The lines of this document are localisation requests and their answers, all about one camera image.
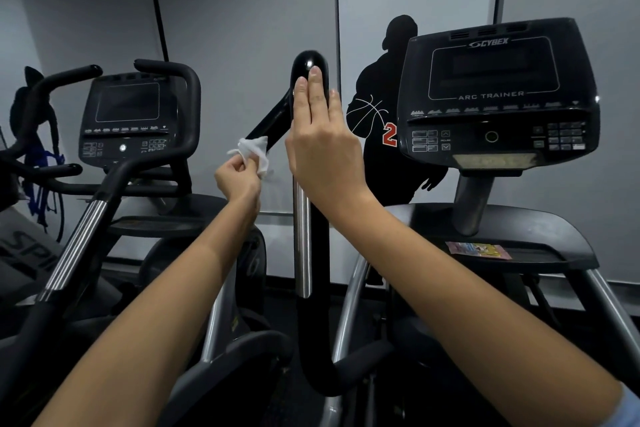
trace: silhouette mural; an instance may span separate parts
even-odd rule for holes
[[[431,190],[445,177],[448,167],[421,164],[397,148],[397,99],[404,56],[418,26],[407,15],[389,22],[382,41],[386,53],[362,70],[356,94],[347,108],[347,125],[366,139],[364,164],[367,185],[383,206],[407,204],[422,184]]]

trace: number 2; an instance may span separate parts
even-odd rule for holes
[[[385,125],[385,130],[386,132],[382,136],[382,143],[391,147],[398,147],[398,142],[394,139],[398,131],[396,124],[389,122]]]

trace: control panel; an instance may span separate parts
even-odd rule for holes
[[[600,107],[572,19],[420,36],[398,99],[407,156],[458,169],[528,169],[598,146]]]
[[[179,82],[148,73],[96,78],[84,109],[80,159],[104,167],[177,145]]]

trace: elliptical machine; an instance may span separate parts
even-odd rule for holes
[[[573,19],[497,24],[413,38],[398,99],[399,148],[419,162],[459,169],[461,177],[454,203],[406,204],[391,206],[390,211],[445,253],[449,253],[446,242],[501,245],[511,260],[455,257],[525,308],[531,305],[523,277],[564,274],[608,352],[604,366],[637,391],[640,335],[600,274],[586,239],[552,213],[487,204],[496,177],[520,176],[526,169],[594,151],[600,135],[598,101]],[[504,423],[391,287],[386,334],[347,354],[367,269],[362,257],[349,282],[332,355],[326,327],[328,257],[313,254],[318,248],[328,249],[326,221],[303,193],[300,196],[297,187],[299,348],[309,383],[330,397],[322,425],[340,425],[340,396],[365,377],[375,380],[371,374],[376,368],[378,375],[384,375],[369,382],[370,396],[377,403],[366,407],[369,424],[409,425],[439,414],[448,423],[478,419]],[[527,286],[547,322],[557,326],[535,282]]]
[[[93,302],[95,291],[106,283],[100,277],[100,264],[120,236],[162,238],[141,266],[143,283],[148,283],[226,203],[221,198],[191,194],[186,161],[196,150],[200,135],[200,81],[196,73],[171,62],[137,60],[134,66],[138,72],[122,75],[101,76],[98,66],[87,66],[44,78],[29,94],[24,121],[27,130],[11,148],[0,152],[3,172],[15,173],[53,192],[93,195],[30,307],[20,334],[0,345],[3,424],[30,424],[86,347],[125,305],[120,294],[117,301],[108,304],[110,309],[104,320],[92,327],[86,347],[63,341],[68,330],[77,326],[76,311]],[[90,78],[95,79],[84,111],[79,156],[85,164],[105,169],[103,182],[84,185],[56,180],[80,174],[82,167],[77,164],[32,168],[20,163],[17,159],[24,152],[41,102],[57,87]],[[272,126],[272,120],[266,118],[256,131],[268,133]],[[174,181],[177,185],[149,184],[147,180]],[[163,216],[124,217],[113,222],[123,196],[175,201]],[[236,406],[238,421],[258,422],[279,372],[292,357],[291,340],[271,330],[261,315],[266,259],[262,236],[257,229],[252,234],[212,307],[201,345],[176,383],[158,425],[205,422],[209,409],[216,406],[220,410]],[[262,248],[255,246],[256,242],[262,243]],[[52,372],[52,365],[60,367]],[[24,395],[33,392],[34,384],[45,387],[39,388],[37,395]],[[246,395],[255,400],[255,408],[246,408]]]

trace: white tissue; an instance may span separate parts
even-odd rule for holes
[[[240,154],[246,165],[249,156],[252,154],[259,159],[258,177],[263,178],[269,170],[269,158],[267,157],[267,136],[264,135],[258,139],[240,139],[237,149],[231,149],[227,154]]]

